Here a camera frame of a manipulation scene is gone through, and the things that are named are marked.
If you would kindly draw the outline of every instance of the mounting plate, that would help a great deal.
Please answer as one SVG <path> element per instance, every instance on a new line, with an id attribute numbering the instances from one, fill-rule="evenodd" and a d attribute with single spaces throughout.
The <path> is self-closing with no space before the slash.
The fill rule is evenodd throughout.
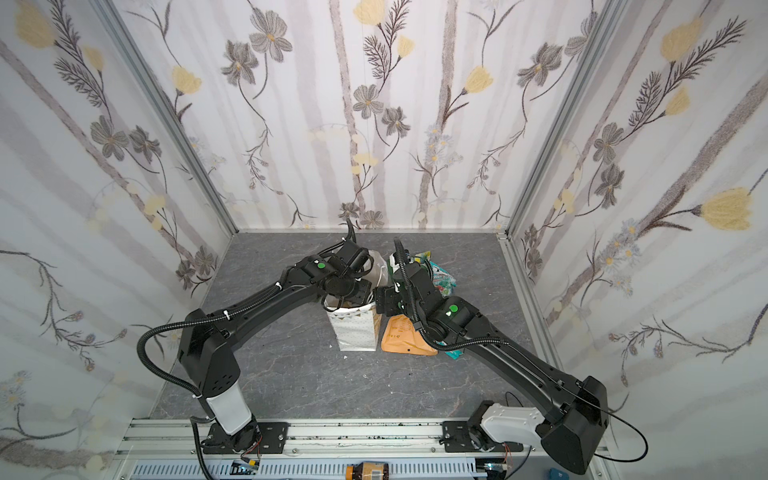
<path id="1" fill-rule="evenodd" d="M 440 443 L 445 447 L 446 453 L 476 453 L 478 451 L 469 438 L 467 422 L 443 422 Z M 523 451 L 521 443 L 507 442 L 507 446 L 510 452 Z M 504 452 L 504 445 L 494 442 L 493 448 L 487 452 Z"/>
<path id="2" fill-rule="evenodd" d="M 283 453 L 283 447 L 288 438 L 288 422 L 258 422 L 258 427 L 249 429 L 247 426 L 235 436 L 227 435 L 221 425 L 214 423 L 210 427 L 208 437 L 201 442 L 203 453 L 211 455 L 244 452 L 259 439 L 259 431 L 261 431 L 259 453 L 262 455 Z"/>

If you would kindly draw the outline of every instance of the crumpled snack bag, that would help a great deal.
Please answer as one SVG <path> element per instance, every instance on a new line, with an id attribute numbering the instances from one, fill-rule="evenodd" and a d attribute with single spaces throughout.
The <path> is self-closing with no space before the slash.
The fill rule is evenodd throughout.
<path id="1" fill-rule="evenodd" d="M 415 255 L 413 257 L 414 261 L 421 263 L 422 265 L 426 265 L 426 262 L 424 259 L 430 260 L 432 256 L 432 251 L 419 253 L 418 255 Z M 440 266 L 438 266 L 435 263 L 432 263 L 432 272 L 434 273 L 434 278 L 432 282 L 435 284 L 435 287 L 437 287 L 437 290 L 440 291 L 440 294 L 447 298 L 453 294 L 453 289 L 456 288 L 456 279 L 453 278 L 453 275 L 443 270 Z"/>
<path id="2" fill-rule="evenodd" d="M 405 315 L 395 315 L 389 319 L 382 339 L 382 350 L 391 353 L 410 353 L 411 355 L 437 355 L 437 350 L 413 329 L 411 319 Z"/>

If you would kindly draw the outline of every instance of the black cable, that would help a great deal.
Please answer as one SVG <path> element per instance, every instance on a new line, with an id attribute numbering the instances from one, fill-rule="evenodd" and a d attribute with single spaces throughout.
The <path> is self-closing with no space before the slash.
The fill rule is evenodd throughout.
<path id="1" fill-rule="evenodd" d="M 506 393 L 504 394 L 504 401 L 505 401 L 505 402 L 507 402 L 507 406 L 509 406 L 509 399 L 507 398 L 507 395 L 511 395 L 511 396 L 515 397 L 515 400 L 517 400 L 517 401 L 518 401 L 518 403 L 520 404 L 520 406 L 523 406 L 523 402 L 521 402 L 521 401 L 520 401 L 520 399 L 518 398 L 518 396 L 517 396 L 517 395 L 515 395 L 515 394 L 514 394 L 514 393 L 512 393 L 512 392 L 506 392 Z"/>
<path id="2" fill-rule="evenodd" d="M 514 470 L 512 470 L 512 471 L 509 473 L 509 475 L 507 475 L 506 477 L 504 477 L 504 480 L 507 480 L 507 478 L 510 478 L 510 477 L 512 477 L 512 476 L 513 476 L 515 473 L 517 473 L 517 472 L 518 472 L 518 470 L 519 470 L 520 468 L 523 468 L 523 465 L 525 465 L 525 463 L 528 461 L 528 457 L 530 457 L 530 456 L 531 456 L 531 450 L 533 450 L 533 445 L 529 445 L 529 446 L 528 446 L 528 453 L 526 453 L 526 454 L 525 454 L 525 458 L 523 459 L 523 461 L 522 461 L 522 462 L 520 462 L 520 465 L 518 465 L 518 467 L 517 467 L 517 468 L 515 468 Z"/>
<path id="3" fill-rule="evenodd" d="M 520 399 L 518 398 L 518 396 L 517 396 L 517 395 L 515 395 L 515 394 L 514 394 L 514 393 L 512 393 L 512 392 L 505 392 L 505 393 L 504 393 L 504 401 L 505 401 L 505 402 L 507 402 L 507 406 L 509 406 L 509 398 L 507 397 L 507 395 L 511 395 L 511 396 L 515 397 L 515 400 L 517 400 L 517 401 L 518 401 L 518 403 L 520 404 L 520 406 L 523 406 L 523 402 L 521 402 L 521 401 L 520 401 Z M 529 457 L 529 456 L 531 456 L 531 450 L 532 450 L 532 449 L 533 449 L 533 445 L 529 445 L 529 446 L 528 446 L 528 453 L 525 455 L 525 458 L 523 459 L 523 461 L 522 461 L 522 462 L 520 462 L 520 465 L 518 465 L 518 467 L 517 467 L 515 470 L 512 470 L 512 471 L 509 473 L 509 475 L 507 475 L 506 477 L 504 477 L 504 480 L 507 480 L 507 478 L 509 478 L 509 477 L 513 476 L 513 475 L 515 474 L 515 472 L 516 472 L 516 471 L 518 471 L 520 468 L 523 468 L 523 465 L 525 465 L 525 462 L 528 460 L 528 457 Z"/>
<path id="4" fill-rule="evenodd" d="M 413 293 L 413 286 L 411 285 L 410 279 L 408 278 L 408 274 L 406 273 L 406 269 L 405 269 L 405 265 L 406 265 L 406 251 L 402 247 L 402 243 L 400 242 L 400 240 L 397 239 L 397 238 L 395 238 L 395 260 L 397 261 L 397 264 L 398 264 L 400 270 L 402 271 L 403 283 L 405 284 L 406 293 L 408 294 L 408 304 L 409 304 L 408 307 L 411 310 L 411 313 L 413 315 L 413 316 L 409 316 L 409 318 L 411 318 L 412 320 L 415 320 L 416 322 L 418 322 L 419 321 L 419 314 L 418 314 L 418 311 L 416 309 L 416 298 L 415 298 L 415 294 Z M 497 345 L 506 345 L 506 346 L 512 348 L 517 353 L 521 354 L 521 356 L 523 356 L 523 358 L 527 358 L 527 357 L 525 357 L 525 355 L 522 354 L 522 352 L 520 352 L 520 350 L 516 346 L 512 345 L 509 341 L 507 341 L 505 339 L 502 339 L 500 337 L 497 337 L 497 336 L 487 336 L 487 337 L 480 338 L 480 339 L 466 340 L 464 342 L 455 343 L 453 345 L 440 345 L 435 340 L 433 340 L 432 337 L 429 336 L 429 334 L 427 333 L 426 329 L 424 329 L 424 328 L 419 329 L 419 333 L 421 334 L 422 338 L 427 343 L 427 345 L 429 345 L 433 349 L 441 351 L 441 352 L 450 352 L 450 351 L 453 351 L 453 350 L 462 349 L 462 348 L 465 348 L 467 346 L 472 346 L 472 345 L 480 345 L 480 344 L 484 344 L 484 343 L 494 343 L 494 344 L 497 344 Z M 554 383 L 555 385 L 558 385 L 558 383 L 557 383 L 557 381 L 555 379 L 553 379 L 548 373 L 546 373 L 544 370 L 542 370 L 538 365 L 533 363 L 530 359 L 528 359 L 528 363 L 530 363 L 535 369 L 537 369 L 539 372 L 541 372 L 541 374 L 547 380 L 549 380 L 550 382 Z M 533 375 L 534 377 L 536 377 L 536 378 L 541 380 L 541 377 L 539 377 L 538 375 L 535 375 L 533 372 L 531 372 L 530 369 L 528 369 L 527 367 L 524 367 L 523 365 L 521 365 L 520 362 L 518 362 L 518 364 L 519 364 L 520 367 L 525 368 L 529 373 L 531 373 L 531 375 Z M 614 417 L 619 422 L 624 423 L 626 426 L 628 426 L 629 428 L 631 428 L 635 432 L 637 432 L 637 434 L 643 439 L 643 443 L 645 444 L 645 450 L 643 451 L 643 454 L 640 455 L 639 457 L 636 457 L 636 458 L 629 458 L 629 459 L 625 459 L 625 458 L 611 458 L 611 457 L 605 457 L 603 455 L 599 455 L 597 453 L 595 453 L 594 456 L 599 457 L 599 458 L 603 458 L 605 460 L 611 460 L 612 462 L 634 463 L 634 462 L 639 462 L 640 460 L 645 458 L 646 455 L 648 455 L 648 439 L 645 438 L 645 435 L 643 435 L 643 432 L 638 430 L 637 427 L 635 427 L 631 423 L 627 422 L 626 420 L 622 419 L 620 416 L 615 415 L 613 412 L 610 412 L 610 411 L 608 411 L 606 409 L 601 408 L 600 406 L 595 405 L 594 403 L 592 403 L 589 400 L 585 399 L 584 397 L 578 395 L 577 393 L 573 393 L 571 390 L 569 390 L 565 386 L 558 385 L 558 388 L 565 390 L 565 392 L 571 394 L 574 398 L 579 399 L 582 402 L 586 403 L 587 405 L 589 405 L 589 406 L 591 406 L 591 407 L 593 407 L 595 409 L 598 409 L 598 410 L 600 410 L 603 413 L 607 413 L 608 415 Z"/>
<path id="5" fill-rule="evenodd" d="M 435 271 L 432 269 L 432 262 L 430 262 L 427 257 L 424 257 L 424 262 L 427 266 L 427 270 L 429 270 L 429 279 L 435 281 Z"/>
<path id="6" fill-rule="evenodd" d="M 208 467 L 203 460 L 203 449 L 200 447 L 200 432 L 197 431 L 198 423 L 209 423 L 213 420 L 200 419 L 195 416 L 190 417 L 190 423 L 192 424 L 192 436 L 194 437 L 194 451 L 197 454 L 197 463 L 200 464 L 200 470 L 203 471 L 203 477 L 206 480 L 216 480 L 208 471 Z"/>
<path id="7" fill-rule="evenodd" d="M 346 238 L 349 238 L 353 242 L 357 242 L 357 236 L 355 235 L 355 228 L 352 226 L 352 222 L 349 221 L 349 218 L 346 219 Z M 334 245 L 331 245 L 326 249 L 321 250 L 320 252 L 318 252 L 317 256 L 322 257 L 323 255 L 327 255 L 328 253 L 331 253 L 333 250 L 341 247 L 346 241 L 346 238 L 342 239 L 340 242 Z"/>
<path id="8" fill-rule="evenodd" d="M 280 281 L 278 282 L 279 285 L 283 285 L 286 282 L 286 279 L 288 278 L 288 272 L 290 271 L 290 268 L 286 268 L 283 270 L 283 274 L 280 276 Z M 237 315 L 238 313 L 242 313 L 246 310 L 250 310 L 254 307 L 257 307 L 259 305 L 264 304 L 267 300 L 271 299 L 273 296 L 277 295 L 279 291 L 281 291 L 282 287 L 278 286 L 277 284 L 271 286 L 269 289 L 265 290 L 263 295 L 257 297 L 252 303 L 250 303 L 247 306 L 243 306 L 232 313 L 228 313 L 229 317 L 232 315 Z M 161 369 L 159 366 L 155 365 L 152 360 L 150 360 L 149 355 L 147 354 L 147 342 L 149 339 L 151 339 L 153 336 L 167 332 L 169 330 L 176 330 L 176 329 L 185 329 L 190 328 L 192 326 L 198 326 L 198 325 L 207 325 L 210 323 L 219 322 L 221 320 L 228 319 L 227 315 L 224 316 L 217 316 L 217 317 L 206 317 L 199 320 L 192 320 L 190 322 L 176 322 L 176 323 L 168 323 L 167 325 L 160 325 L 156 326 L 153 329 L 148 330 L 147 332 L 144 332 L 144 334 L 139 337 L 138 342 L 136 342 L 136 353 L 139 357 L 139 361 L 141 361 L 141 364 L 144 365 L 147 370 L 155 374 L 156 376 L 159 376 L 163 380 L 167 382 L 171 382 L 174 385 L 178 385 L 184 389 L 189 390 L 192 392 L 192 394 L 200 398 L 202 395 L 202 392 L 200 389 L 198 389 L 195 385 L 192 385 L 191 383 L 187 382 L 186 380 L 180 379 L 179 377 L 172 375 L 165 370 Z"/>

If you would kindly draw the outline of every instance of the wire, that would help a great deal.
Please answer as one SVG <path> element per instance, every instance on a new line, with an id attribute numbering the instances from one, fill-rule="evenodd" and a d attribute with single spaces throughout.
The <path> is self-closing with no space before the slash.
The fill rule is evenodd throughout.
<path id="1" fill-rule="evenodd" d="M 200 464 L 200 470 L 203 471 L 203 477 L 206 480 L 215 480 L 215 478 L 208 471 L 208 467 L 203 460 L 203 450 L 200 447 L 200 432 L 197 431 L 198 423 L 210 423 L 212 419 L 200 419 L 195 416 L 190 417 L 190 423 L 192 424 L 192 436 L 194 437 L 194 452 L 197 454 L 197 463 Z"/>
<path id="2" fill-rule="evenodd" d="M 262 440 L 263 438 L 264 438 L 264 435 L 261 435 L 261 436 L 259 437 L 259 441 L 258 441 L 258 442 L 254 443 L 254 444 L 253 444 L 253 445 L 252 445 L 252 446 L 251 446 L 249 449 L 247 449 L 245 452 L 243 452 L 243 454 L 240 456 L 240 460 L 242 460 L 243 462 L 246 462 L 246 463 L 250 464 L 250 458 L 247 458 L 245 455 L 248 455 L 248 454 L 249 454 L 249 453 L 251 453 L 251 452 L 252 452 L 254 449 L 258 448 L 258 446 L 259 446 L 259 444 L 261 443 L 261 440 Z"/>
<path id="3" fill-rule="evenodd" d="M 502 445 L 504 446 L 504 463 L 507 463 L 507 458 L 509 458 L 512 452 L 509 450 L 507 442 L 502 442 Z"/>
<path id="4" fill-rule="evenodd" d="M 219 322 L 221 320 L 228 319 L 233 315 L 237 315 L 238 313 L 242 313 L 252 308 L 255 308 L 257 306 L 260 306 L 266 303 L 273 296 L 277 295 L 279 291 L 281 291 L 282 287 L 280 285 L 283 285 L 286 282 L 286 279 L 288 278 L 288 272 L 290 272 L 290 267 L 283 270 L 283 274 L 280 276 L 280 281 L 278 281 L 275 285 L 272 285 L 268 289 L 264 290 L 264 293 L 261 296 L 257 297 L 252 303 L 246 306 L 243 306 L 237 310 L 234 310 L 231 313 L 228 312 L 227 315 L 217 316 L 217 317 L 206 317 L 199 320 L 191 320 L 189 322 L 168 323 L 167 325 L 156 326 L 153 329 L 150 329 L 147 332 L 144 332 L 144 334 L 141 337 L 139 337 L 138 342 L 136 342 L 136 353 L 139 357 L 139 360 L 145 367 L 147 367 L 147 369 L 150 372 L 154 373 L 156 376 L 159 376 L 160 378 L 162 378 L 163 380 L 166 380 L 167 382 L 170 382 L 182 388 L 185 388 L 190 392 L 192 392 L 192 394 L 196 398 L 200 398 L 200 396 L 202 395 L 202 392 L 195 385 L 187 382 L 186 380 L 180 379 L 177 376 L 171 375 L 170 373 L 166 372 L 165 370 L 155 365 L 152 362 L 152 360 L 150 360 L 149 355 L 147 354 L 147 342 L 149 341 L 149 339 L 154 337 L 157 334 L 167 332 L 169 330 L 185 329 L 193 326 L 208 325 L 211 323 Z"/>
<path id="5" fill-rule="evenodd" d="M 525 454 L 525 458 L 523 459 L 523 461 L 520 462 L 520 465 L 518 465 L 516 469 L 512 470 L 511 473 L 504 478 L 504 480 L 507 480 L 507 478 L 512 477 L 515 473 L 518 472 L 520 468 L 523 468 L 523 465 L 525 465 L 525 463 L 528 461 L 528 457 L 531 456 L 531 450 L 533 450 L 533 445 L 528 446 L 528 453 Z"/>
<path id="6" fill-rule="evenodd" d="M 418 310 L 416 309 L 416 298 L 415 298 L 415 294 L 413 293 L 413 286 L 411 285 L 411 281 L 408 278 L 408 274 L 406 272 L 406 253 L 405 253 L 405 249 L 402 247 L 402 243 L 400 242 L 399 238 L 395 238 L 395 260 L 397 261 L 398 267 L 402 271 L 403 283 L 405 284 L 406 293 L 408 294 L 407 295 L 407 297 L 408 297 L 408 307 L 410 309 L 411 314 L 413 315 L 413 316 L 409 316 L 409 318 L 411 318 L 411 319 L 415 320 L 416 322 L 418 322 L 419 321 L 419 313 L 418 313 Z M 424 328 L 419 329 L 419 333 L 421 334 L 422 338 L 424 339 L 425 342 L 427 342 L 427 344 L 429 346 L 431 346 L 435 350 L 443 351 L 443 352 L 449 352 L 449 351 L 452 351 L 452 350 L 457 350 L 457 349 L 465 348 L 466 346 L 486 344 L 486 343 L 494 343 L 494 344 L 497 344 L 497 345 L 506 345 L 506 346 L 512 348 L 514 351 L 519 353 L 523 358 L 525 358 L 528 361 L 528 363 L 530 363 L 535 369 L 537 369 L 539 372 L 541 372 L 541 374 L 547 380 L 549 380 L 550 382 L 552 382 L 555 385 L 557 385 L 559 389 L 565 390 L 565 392 L 571 394 L 574 398 L 579 399 L 582 402 L 586 403 L 587 405 L 589 405 L 589 406 L 591 406 L 591 407 L 593 407 L 595 409 L 598 409 L 598 410 L 600 410 L 603 413 L 607 413 L 608 415 L 614 417 L 619 422 L 624 423 L 626 426 L 628 426 L 629 428 L 631 428 L 635 432 L 637 432 L 637 434 L 643 439 L 643 443 L 645 444 L 645 449 L 644 449 L 642 455 L 640 455 L 640 456 L 638 456 L 636 458 L 611 458 L 611 457 L 605 457 L 603 455 L 599 455 L 597 453 L 594 453 L 593 454 L 594 456 L 599 457 L 599 458 L 603 458 L 605 460 L 611 460 L 612 462 L 634 463 L 634 462 L 639 462 L 640 460 L 645 458 L 646 455 L 648 455 L 648 439 L 645 438 L 645 435 L 643 435 L 643 432 L 638 430 L 637 427 L 635 427 L 631 423 L 627 422 L 626 420 L 622 419 L 620 416 L 614 414 L 613 412 L 610 412 L 610 411 L 608 411 L 606 409 L 603 409 L 600 406 L 597 406 L 594 403 L 590 402 L 589 400 L 585 399 L 584 397 L 578 395 L 577 393 L 572 392 L 570 389 L 566 388 L 565 386 L 559 385 L 555 379 L 553 379 L 548 373 L 546 373 L 543 369 L 541 369 L 541 367 L 539 367 L 538 365 L 533 363 L 527 356 L 523 355 L 523 353 L 515 345 L 510 343 L 508 340 L 502 339 L 501 337 L 488 336 L 488 337 L 484 337 L 484 338 L 472 339 L 472 340 L 467 340 L 467 341 L 464 341 L 464 342 L 455 343 L 453 345 L 440 345 L 434 339 L 432 339 L 432 337 L 429 336 L 429 334 L 427 333 L 426 329 L 424 329 Z M 537 379 L 541 380 L 541 377 L 539 377 L 538 375 L 535 375 L 533 372 L 531 372 L 530 369 L 528 369 L 527 367 L 524 367 L 523 365 L 521 365 L 520 362 L 518 362 L 518 364 L 519 364 L 520 367 L 526 369 L 529 373 L 531 373 L 531 375 L 533 375 Z"/>
<path id="7" fill-rule="evenodd" d="M 520 401 L 520 399 L 518 398 L 518 396 L 517 396 L 517 395 L 515 395 L 515 394 L 514 394 L 514 393 L 512 393 L 512 392 L 506 392 L 506 393 L 504 394 L 504 401 L 505 401 L 505 402 L 507 402 L 507 406 L 509 406 L 509 399 L 507 398 L 507 395 L 511 395 L 511 396 L 515 397 L 515 400 L 517 400 L 517 401 L 518 401 L 518 403 L 520 404 L 520 406 L 523 406 L 523 402 L 521 402 L 521 401 Z"/>

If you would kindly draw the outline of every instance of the trash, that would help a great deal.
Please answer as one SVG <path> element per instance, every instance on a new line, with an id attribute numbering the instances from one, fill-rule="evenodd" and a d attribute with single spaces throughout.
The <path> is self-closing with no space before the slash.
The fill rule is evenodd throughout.
<path id="1" fill-rule="evenodd" d="M 456 279 L 453 278 L 453 275 L 443 270 L 436 263 L 433 263 L 431 261 L 431 257 L 432 251 L 427 251 L 415 255 L 413 259 L 421 264 L 426 264 L 425 260 L 429 260 L 432 265 L 432 273 L 434 275 L 432 282 L 437 287 L 437 290 L 440 291 L 441 295 L 444 297 L 451 296 L 453 294 L 453 289 L 456 288 Z"/>
<path id="2" fill-rule="evenodd" d="M 373 265 L 370 267 L 371 271 L 363 278 L 371 282 L 372 288 L 388 285 L 389 275 L 387 274 L 386 261 L 375 250 L 370 250 L 369 254 L 373 258 Z M 332 296 L 326 298 L 327 307 L 333 309 L 338 304 L 337 298 Z M 380 313 L 376 313 L 375 302 L 371 301 L 356 308 L 340 308 L 327 314 L 333 331 L 336 333 L 336 339 L 339 341 L 339 350 L 343 352 L 350 350 L 376 351 L 382 316 Z"/>
<path id="3" fill-rule="evenodd" d="M 413 329 L 411 319 L 405 315 L 395 315 L 389 319 L 382 338 L 382 350 L 411 355 L 437 355 L 437 350 L 427 345 L 422 336 Z"/>

